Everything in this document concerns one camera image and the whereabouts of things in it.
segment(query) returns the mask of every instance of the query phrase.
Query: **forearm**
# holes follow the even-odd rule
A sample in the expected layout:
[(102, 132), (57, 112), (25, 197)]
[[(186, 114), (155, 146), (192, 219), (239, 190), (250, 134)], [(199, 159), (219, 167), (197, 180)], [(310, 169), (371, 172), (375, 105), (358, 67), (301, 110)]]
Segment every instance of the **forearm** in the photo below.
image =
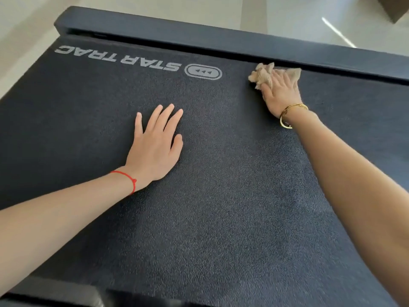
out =
[(0, 296), (132, 189), (109, 174), (0, 211)]
[(396, 299), (408, 299), (409, 194), (314, 113), (294, 108), (289, 123), (363, 260)]

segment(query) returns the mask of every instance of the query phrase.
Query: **floor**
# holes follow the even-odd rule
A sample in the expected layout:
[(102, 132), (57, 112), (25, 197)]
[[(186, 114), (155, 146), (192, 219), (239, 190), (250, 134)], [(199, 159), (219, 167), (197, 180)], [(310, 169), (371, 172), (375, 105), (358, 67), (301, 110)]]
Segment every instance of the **floor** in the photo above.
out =
[(0, 0), (0, 97), (57, 38), (68, 6), (179, 20), (409, 56), (409, 15), (377, 0)]

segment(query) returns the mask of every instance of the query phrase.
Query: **red string bracelet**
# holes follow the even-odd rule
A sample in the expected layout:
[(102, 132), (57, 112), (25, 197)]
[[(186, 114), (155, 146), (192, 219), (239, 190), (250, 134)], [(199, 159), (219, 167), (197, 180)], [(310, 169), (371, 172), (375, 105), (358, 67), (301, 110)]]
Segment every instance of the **red string bracelet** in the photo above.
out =
[(112, 174), (114, 174), (114, 173), (123, 174), (123, 175), (127, 176), (128, 178), (130, 178), (130, 180), (132, 181), (132, 184), (133, 184), (133, 191), (129, 195), (132, 195), (133, 193), (135, 193), (136, 179), (132, 178), (129, 174), (126, 174), (125, 172), (122, 172), (122, 171), (119, 171), (119, 170), (114, 170), (114, 171), (111, 171), (110, 173), (112, 173)]

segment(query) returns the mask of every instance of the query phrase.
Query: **hand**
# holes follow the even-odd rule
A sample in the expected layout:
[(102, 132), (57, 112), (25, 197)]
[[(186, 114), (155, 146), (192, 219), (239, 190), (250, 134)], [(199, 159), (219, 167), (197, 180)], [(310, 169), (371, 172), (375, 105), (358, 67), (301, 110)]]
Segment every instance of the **hand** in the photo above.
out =
[(297, 82), (292, 84), (285, 72), (273, 70), (271, 79), (273, 91), (267, 84), (262, 84), (261, 93), (270, 113), (280, 118), (281, 113), (289, 105), (302, 103), (301, 95)]
[(158, 106), (142, 129), (142, 114), (136, 114), (135, 137), (125, 166), (119, 170), (137, 180), (138, 189), (148, 186), (152, 181), (162, 179), (179, 160), (183, 147), (181, 134), (177, 134), (172, 145), (173, 134), (183, 114), (178, 110), (168, 121), (175, 106), (169, 105), (162, 113)]

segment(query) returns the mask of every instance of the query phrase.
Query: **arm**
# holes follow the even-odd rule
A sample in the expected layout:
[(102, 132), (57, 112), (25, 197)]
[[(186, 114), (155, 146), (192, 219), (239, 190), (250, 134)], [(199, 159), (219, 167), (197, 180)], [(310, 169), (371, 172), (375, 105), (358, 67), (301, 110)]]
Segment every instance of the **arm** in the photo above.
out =
[[(118, 169), (137, 180), (135, 190), (163, 178), (179, 159), (181, 135), (171, 144), (183, 111), (168, 121), (173, 108), (161, 113), (162, 106), (157, 107), (145, 133), (137, 114), (134, 143)], [(132, 190), (129, 178), (110, 173), (0, 211), (0, 296)]]
[[(262, 86), (279, 117), (301, 103), (297, 83), (273, 73), (273, 91)], [(388, 292), (409, 304), (409, 194), (329, 130), (311, 111), (292, 107), (285, 116), (304, 146), (318, 182), (357, 251)]]

